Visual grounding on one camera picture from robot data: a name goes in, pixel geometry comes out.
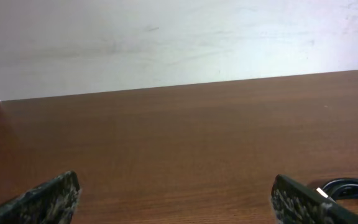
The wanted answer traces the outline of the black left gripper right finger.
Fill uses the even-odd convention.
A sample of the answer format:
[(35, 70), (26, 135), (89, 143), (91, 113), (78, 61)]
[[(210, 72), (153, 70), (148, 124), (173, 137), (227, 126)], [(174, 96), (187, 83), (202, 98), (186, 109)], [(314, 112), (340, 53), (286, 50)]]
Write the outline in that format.
[(358, 215), (337, 203), (358, 199), (358, 179), (338, 178), (311, 189), (277, 175), (270, 203), (278, 223), (358, 224)]

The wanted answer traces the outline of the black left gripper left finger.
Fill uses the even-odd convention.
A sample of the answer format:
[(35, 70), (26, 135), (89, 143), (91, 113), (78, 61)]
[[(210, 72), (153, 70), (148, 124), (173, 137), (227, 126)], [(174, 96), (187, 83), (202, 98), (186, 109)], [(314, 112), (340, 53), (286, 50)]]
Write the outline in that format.
[(80, 200), (75, 172), (64, 172), (0, 204), (0, 224), (70, 223)]

